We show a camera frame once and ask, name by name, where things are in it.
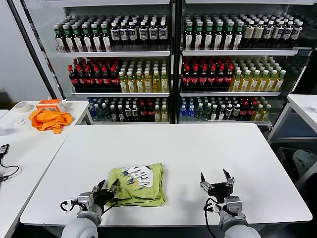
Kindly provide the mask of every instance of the tape roll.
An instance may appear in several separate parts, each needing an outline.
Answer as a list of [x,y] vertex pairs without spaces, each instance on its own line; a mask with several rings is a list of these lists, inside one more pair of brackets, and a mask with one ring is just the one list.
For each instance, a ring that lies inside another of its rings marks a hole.
[[17,105],[14,106],[14,109],[18,113],[26,113],[31,109],[31,105],[28,104],[27,102],[20,102]]

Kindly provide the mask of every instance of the shelf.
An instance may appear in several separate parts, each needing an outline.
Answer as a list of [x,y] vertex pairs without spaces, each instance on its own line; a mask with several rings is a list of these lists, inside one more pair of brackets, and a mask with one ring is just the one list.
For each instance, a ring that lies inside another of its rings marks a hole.
[[183,51],[184,56],[294,56],[298,50],[201,50]]
[[78,98],[167,98],[169,93],[72,93],[71,95]]
[[251,96],[278,96],[281,92],[194,92],[194,93],[180,93],[181,97],[251,97]]
[[56,53],[63,58],[77,57],[161,57],[169,56],[169,51],[110,51],[110,52],[72,52]]
[[200,124],[200,123],[254,123],[257,126],[269,126],[269,121],[236,121],[236,120],[222,120],[222,121],[180,121],[179,124]]
[[42,0],[43,7],[169,4],[169,0]]
[[313,5],[315,0],[186,0],[187,4],[191,3],[244,3],[244,4],[298,4]]

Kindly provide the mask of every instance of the orange towel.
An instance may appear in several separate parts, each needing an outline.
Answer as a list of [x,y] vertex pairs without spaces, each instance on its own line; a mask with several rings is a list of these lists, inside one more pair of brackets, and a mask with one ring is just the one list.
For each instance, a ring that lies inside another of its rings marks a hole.
[[30,114],[29,120],[37,130],[53,130],[54,133],[61,133],[65,125],[71,124],[73,117],[69,113],[35,110]]

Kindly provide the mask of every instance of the white wall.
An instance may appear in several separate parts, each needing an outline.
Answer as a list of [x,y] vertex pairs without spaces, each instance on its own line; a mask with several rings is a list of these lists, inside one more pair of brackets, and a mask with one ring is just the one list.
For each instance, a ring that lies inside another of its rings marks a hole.
[[7,2],[0,1],[0,101],[36,101],[50,96]]

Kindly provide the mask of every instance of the folded shirt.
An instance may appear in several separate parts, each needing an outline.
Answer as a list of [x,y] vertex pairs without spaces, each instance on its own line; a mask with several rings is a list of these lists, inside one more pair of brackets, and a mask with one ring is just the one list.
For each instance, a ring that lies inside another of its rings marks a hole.
[[163,192],[163,166],[157,163],[149,166],[114,168],[109,183],[119,179],[116,206],[161,206],[166,202]]

